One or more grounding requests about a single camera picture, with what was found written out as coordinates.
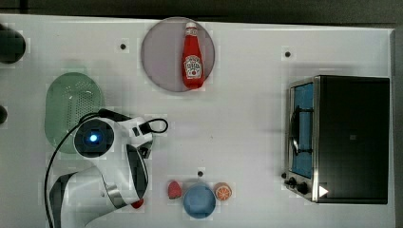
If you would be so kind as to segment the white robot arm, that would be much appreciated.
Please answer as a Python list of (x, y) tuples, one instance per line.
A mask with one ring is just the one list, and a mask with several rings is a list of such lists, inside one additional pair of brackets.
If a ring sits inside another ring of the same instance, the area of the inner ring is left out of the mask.
[(76, 154), (91, 166), (59, 177), (47, 191), (49, 228), (85, 228), (144, 197), (149, 151), (141, 147), (153, 141), (144, 118), (102, 108), (84, 115), (69, 134)]

